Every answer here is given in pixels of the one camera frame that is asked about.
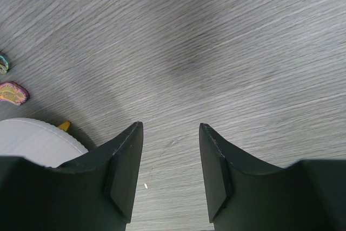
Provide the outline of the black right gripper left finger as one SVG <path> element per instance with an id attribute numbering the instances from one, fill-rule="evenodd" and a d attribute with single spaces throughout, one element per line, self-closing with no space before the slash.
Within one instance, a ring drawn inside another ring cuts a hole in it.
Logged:
<path id="1" fill-rule="evenodd" d="M 1 230 L 125 230 L 131 221 L 143 123 L 61 164 L 1 157 Z"/>

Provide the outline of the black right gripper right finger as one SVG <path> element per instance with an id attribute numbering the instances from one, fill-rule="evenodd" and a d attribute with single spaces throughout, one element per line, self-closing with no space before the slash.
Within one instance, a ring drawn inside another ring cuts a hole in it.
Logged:
<path id="1" fill-rule="evenodd" d="M 209 221 L 215 230 L 345 230 L 345 161 L 262 161 L 199 126 Z"/>

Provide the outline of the white round divided container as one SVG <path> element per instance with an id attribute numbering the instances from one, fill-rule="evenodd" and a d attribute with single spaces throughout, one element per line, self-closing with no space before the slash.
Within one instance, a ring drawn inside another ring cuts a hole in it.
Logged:
<path id="1" fill-rule="evenodd" d="M 87 148 L 67 132 L 31 118 L 1 121 L 1 155 L 21 156 L 46 167 L 58 167 Z"/>

